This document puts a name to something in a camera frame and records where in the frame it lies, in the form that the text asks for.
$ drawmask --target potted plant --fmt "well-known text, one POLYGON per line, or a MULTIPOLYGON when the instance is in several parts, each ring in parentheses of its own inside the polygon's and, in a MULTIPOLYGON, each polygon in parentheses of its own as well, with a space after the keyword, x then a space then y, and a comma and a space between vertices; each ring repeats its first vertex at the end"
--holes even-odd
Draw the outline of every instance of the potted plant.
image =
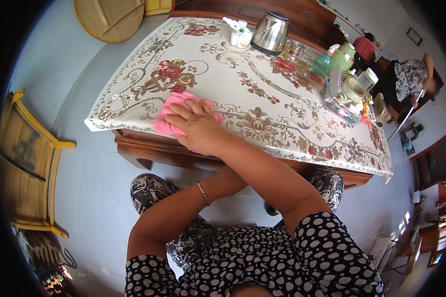
POLYGON ((416 126, 416 131, 418 133, 421 133, 424 130, 425 130, 425 126, 423 124, 419 124, 418 126, 416 126))

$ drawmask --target hand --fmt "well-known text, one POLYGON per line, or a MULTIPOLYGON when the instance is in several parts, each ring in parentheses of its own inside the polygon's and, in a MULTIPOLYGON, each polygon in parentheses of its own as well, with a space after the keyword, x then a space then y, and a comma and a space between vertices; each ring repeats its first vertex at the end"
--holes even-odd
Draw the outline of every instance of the hand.
POLYGON ((411 96, 411 106, 413 106, 413 109, 418 107, 418 102, 416 102, 416 96, 411 96))
POLYGON ((214 176, 204 179, 201 183, 210 200, 233 196, 248 186, 228 165, 223 166, 214 176))
POLYGON ((176 116, 167 115, 165 121, 185 132, 185 135, 175 134, 174 137, 189 150, 205 156, 217 156, 224 151, 225 145, 235 138, 225 132, 213 116, 212 109, 202 103, 185 100, 191 111, 178 106, 170 105, 170 110, 176 116))

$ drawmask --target tiled floor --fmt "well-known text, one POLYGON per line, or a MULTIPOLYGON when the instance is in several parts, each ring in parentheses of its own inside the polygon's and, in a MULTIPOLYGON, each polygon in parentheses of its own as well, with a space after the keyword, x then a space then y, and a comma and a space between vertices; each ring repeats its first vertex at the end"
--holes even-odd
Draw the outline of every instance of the tiled floor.
MULTIPOLYGON (((64 150, 59 160, 55 220, 70 234, 68 240, 60 242, 77 262, 77 268, 69 271, 82 296, 122 295, 127 239, 138 218, 129 186, 135 176, 144 172, 119 156, 111 132, 90 132, 83 120, 115 69, 166 18, 167 15, 147 17, 130 40, 105 45, 71 88, 53 125, 58 139, 77 143, 75 150, 64 150)), ((389 125, 385 131, 390 134, 395 128, 389 125)), ((405 213, 412 212, 410 162, 397 139, 390 143, 390 152, 395 175, 389 183, 385 185, 383 176, 374 176, 366 185, 346 191, 337 211, 364 251, 370 250, 376 237, 396 233, 405 213)), ((178 187, 188 187, 207 175, 156 163, 152 173, 178 187)), ((280 220, 279 216, 265 213, 263 200, 251 188, 216 201, 201 214, 218 225, 273 226, 280 220)))

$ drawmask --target round wooden board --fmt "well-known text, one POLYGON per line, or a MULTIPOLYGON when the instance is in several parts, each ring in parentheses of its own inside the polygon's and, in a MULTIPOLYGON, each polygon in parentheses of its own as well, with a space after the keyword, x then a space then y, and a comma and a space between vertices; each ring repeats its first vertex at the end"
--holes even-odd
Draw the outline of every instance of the round wooden board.
POLYGON ((131 38, 144 17, 144 0, 75 0, 76 17, 92 37, 103 42, 131 38))

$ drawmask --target bangle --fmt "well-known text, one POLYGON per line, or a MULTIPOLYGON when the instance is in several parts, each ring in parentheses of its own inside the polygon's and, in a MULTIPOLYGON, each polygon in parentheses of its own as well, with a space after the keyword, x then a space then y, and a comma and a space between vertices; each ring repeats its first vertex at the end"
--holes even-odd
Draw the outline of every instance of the bangle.
POLYGON ((196 185, 200 188, 200 191, 202 191, 202 195, 203 195, 203 198, 205 199, 206 205, 210 206, 210 201, 208 200, 208 195, 205 193, 205 190, 203 189, 200 181, 196 181, 196 185))

